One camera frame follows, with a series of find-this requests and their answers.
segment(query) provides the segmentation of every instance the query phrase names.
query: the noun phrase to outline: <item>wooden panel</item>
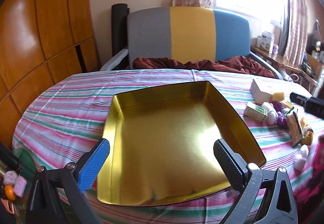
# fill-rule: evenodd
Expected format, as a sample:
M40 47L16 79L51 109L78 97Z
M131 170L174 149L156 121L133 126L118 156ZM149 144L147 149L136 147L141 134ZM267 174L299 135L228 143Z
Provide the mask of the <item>wooden panel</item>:
M20 117L21 115L12 102L12 99L10 96L7 97L0 105L0 140L10 149L12 136Z
M73 45L67 0L36 0L36 12L46 59Z
M83 61L85 63L86 71L99 71L100 63L98 52L95 44L95 39L91 38L86 42L80 44Z
M2 81L2 79L0 79L0 100L5 96L7 90L5 88L5 85Z
M89 0L68 0L74 43L93 37Z
M72 74L82 73L75 47L68 48L48 61L48 67L55 83Z
M21 114L42 92L53 86L53 79L46 64L34 71L12 93L11 97Z
M0 7L0 71L10 90L43 60L35 0L5 0Z

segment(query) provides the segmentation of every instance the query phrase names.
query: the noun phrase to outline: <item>color block backrest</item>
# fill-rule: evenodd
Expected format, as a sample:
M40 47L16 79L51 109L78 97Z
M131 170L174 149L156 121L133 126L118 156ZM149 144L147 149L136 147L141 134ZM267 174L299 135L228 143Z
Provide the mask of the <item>color block backrest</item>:
M129 60L168 57L183 63L248 55L248 21L220 10L149 8L127 17Z

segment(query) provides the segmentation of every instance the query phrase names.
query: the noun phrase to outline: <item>sofa armrest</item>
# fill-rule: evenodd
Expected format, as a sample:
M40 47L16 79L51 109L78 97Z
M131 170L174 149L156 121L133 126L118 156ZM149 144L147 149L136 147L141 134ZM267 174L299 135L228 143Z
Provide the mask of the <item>sofa armrest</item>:
M108 71L113 70L121 61L127 57L128 49L122 49L118 52L114 57L112 57L109 61L107 61L100 69L100 71Z
M281 76L281 74L274 67L272 67L270 64L268 64L266 61L262 60L259 56L257 56L253 52L250 52L250 58L255 60L256 62L258 62L259 64L261 64L266 69L269 69L277 79L283 80L283 77Z

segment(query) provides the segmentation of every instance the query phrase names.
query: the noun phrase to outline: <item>striped tablecloth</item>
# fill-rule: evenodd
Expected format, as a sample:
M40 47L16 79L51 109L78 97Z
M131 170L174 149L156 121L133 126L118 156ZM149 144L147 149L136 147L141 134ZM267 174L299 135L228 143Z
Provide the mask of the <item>striped tablecloth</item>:
M298 84L234 73L158 69L77 74L46 90L28 107L17 124L13 148L27 150L37 166L62 168L70 161L77 161L101 138L114 94L170 83L210 81L242 116L246 102L253 101L249 91L253 78L284 90L286 97L292 91L310 96ZM314 142L302 173L293 169L294 153L298 148L292 148L286 130L245 119L267 159L264 168L286 167L294 190L312 175L312 158L324 127L323 120L309 114L306 117L314 130ZM255 215L263 193L260 191L247 222ZM171 206L134 208L98 202L96 183L85 194L103 222L115 224L219 223L238 196L236 191L228 191Z

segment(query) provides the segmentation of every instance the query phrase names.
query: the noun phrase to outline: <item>metal screw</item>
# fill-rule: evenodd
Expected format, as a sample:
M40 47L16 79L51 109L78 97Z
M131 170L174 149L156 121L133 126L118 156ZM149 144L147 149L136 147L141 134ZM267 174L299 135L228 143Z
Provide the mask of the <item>metal screw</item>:
M281 172L281 173L286 173L286 169L284 168L284 167L279 167L279 171Z
M43 172L44 171L44 167L43 166L39 166L38 168L37 168L37 172Z
M76 167L76 164L74 162L69 162L66 164L67 169L73 169L74 167Z
M251 169L251 170L258 170L258 169L260 169L260 168L258 167L258 165L255 164L255 163L249 163L247 166L248 166L248 168Z

